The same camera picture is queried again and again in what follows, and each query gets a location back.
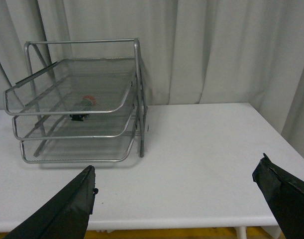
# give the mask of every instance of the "table leg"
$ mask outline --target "table leg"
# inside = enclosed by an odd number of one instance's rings
[[[281,234],[281,228],[279,226],[265,226],[262,227],[272,238],[278,239]]]
[[[237,239],[247,239],[246,227],[235,227]]]

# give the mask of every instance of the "yellow floor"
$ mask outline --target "yellow floor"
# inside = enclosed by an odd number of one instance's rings
[[[7,233],[0,233],[0,239]],[[85,239],[237,239],[234,228],[195,228],[162,230],[119,230],[111,233],[88,231]],[[260,227],[247,228],[247,239],[271,239]]]

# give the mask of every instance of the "silver metal frame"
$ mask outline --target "silver metal frame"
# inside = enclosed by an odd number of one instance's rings
[[[125,154],[125,156],[121,159],[115,159],[115,160],[111,160],[111,159],[97,159],[97,160],[93,160],[93,159],[89,159],[89,160],[55,160],[55,161],[47,161],[47,160],[36,160],[36,161],[29,161],[26,158],[26,154],[25,154],[25,150],[24,150],[24,141],[27,140],[22,140],[22,138],[19,138],[16,130],[15,130],[15,120],[18,116],[20,115],[37,115],[38,117],[38,122],[40,122],[39,127],[41,129],[41,134],[42,137],[40,137],[40,139],[42,139],[42,142],[40,144],[40,146],[38,147],[38,149],[36,150],[36,152],[34,153],[34,156],[39,155],[40,151],[42,151],[42,147],[45,145],[47,140],[52,140],[54,138],[57,137],[48,137],[47,134],[45,133],[45,129],[44,129],[44,125],[43,125],[43,121],[44,121],[44,117],[45,115],[52,115],[52,114],[56,114],[56,115],[69,115],[69,114],[93,114],[93,113],[97,113],[97,114],[103,114],[103,113],[111,113],[114,112],[116,110],[118,110],[119,108],[122,107],[122,105],[125,102],[125,99],[127,97],[129,88],[127,89],[127,93],[125,94],[123,100],[120,103],[120,106],[113,111],[99,111],[99,112],[88,112],[88,111],[82,111],[82,112],[71,112],[71,111],[66,111],[66,112],[49,112],[47,114],[45,114],[45,112],[41,112],[40,111],[40,107],[38,102],[36,102],[35,104],[31,105],[30,107],[35,107],[35,111],[34,113],[25,113],[25,112],[19,112],[19,113],[12,113],[8,110],[8,104],[7,104],[7,100],[6,100],[6,93],[8,91],[10,91],[13,88],[16,87],[20,87],[22,84],[26,84],[26,83],[30,83],[30,87],[31,87],[31,91],[34,95],[34,98],[37,97],[36,95],[36,90],[35,90],[35,82],[34,79],[45,73],[47,70],[52,69],[53,67],[55,67],[57,64],[59,63],[53,63],[50,66],[47,66],[46,61],[44,59],[44,57],[42,56],[38,45],[49,45],[49,44],[78,44],[78,43],[102,43],[102,42],[133,42],[133,46],[134,46],[134,58],[135,58],[135,78],[136,78],[136,97],[137,97],[137,110],[136,110],[136,117],[135,117],[135,122],[133,125],[133,130],[131,133],[131,141],[129,143],[129,147],[127,149],[127,152]],[[30,60],[30,54],[29,54],[29,47],[30,45],[34,48],[36,54],[38,55],[42,65],[44,66],[44,69],[33,74],[32,73],[32,66],[31,66],[31,60]],[[5,109],[6,112],[9,115],[15,115],[15,117],[13,118],[13,127],[14,127],[14,135],[16,138],[21,139],[20,142],[20,148],[21,148],[21,154],[22,154],[22,158],[25,162],[27,163],[57,163],[57,162],[121,162],[123,160],[125,160],[127,158],[127,156],[129,155],[129,152],[131,150],[131,147],[133,145],[134,142],[134,138],[135,135],[137,135],[136,133],[136,128],[137,125],[139,123],[139,132],[138,134],[140,135],[140,157],[144,156],[144,131],[145,131],[145,121],[146,121],[146,114],[147,114],[147,105],[146,105],[146,100],[145,100],[145,92],[144,92],[144,81],[142,79],[142,59],[141,59],[141,51],[140,51],[140,43],[139,43],[139,39],[138,38],[133,38],[133,39],[110,39],[110,40],[85,40],[85,41],[28,41],[25,43],[24,45],[24,53],[25,53],[25,59],[26,59],[26,65],[27,65],[27,70],[29,73],[29,77],[18,82],[17,86],[14,86],[13,88],[9,89],[8,91],[5,91]],[[109,135],[102,135],[102,136],[89,136],[92,138],[95,137],[100,137],[100,138],[108,138],[111,137]],[[84,138],[84,136],[67,136],[64,138]]]

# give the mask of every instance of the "metal mesh desk tray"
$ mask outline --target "metal mesh desk tray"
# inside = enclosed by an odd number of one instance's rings
[[[134,57],[71,58],[48,65],[38,47],[115,42],[133,42]],[[29,46],[44,66],[34,74]],[[120,162],[136,135],[144,156],[147,105],[138,38],[26,42],[24,53],[30,76],[4,93],[24,161]]]
[[[135,120],[114,138],[70,138],[20,142],[27,163],[120,162],[127,158],[135,137]]]
[[[14,135],[20,140],[117,137],[135,118],[135,96],[131,87],[119,110],[109,114],[88,114],[80,120],[73,120],[73,115],[15,116],[12,120]]]
[[[111,113],[123,106],[133,83],[134,58],[66,59],[7,90],[5,110],[17,116]]]

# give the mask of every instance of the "curtain fold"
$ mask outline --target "curtain fold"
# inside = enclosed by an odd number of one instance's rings
[[[301,104],[304,0],[0,0],[0,109],[2,91],[27,76],[25,41],[134,37],[150,105],[249,102],[282,132]],[[47,63],[133,55],[126,43],[41,51]]]

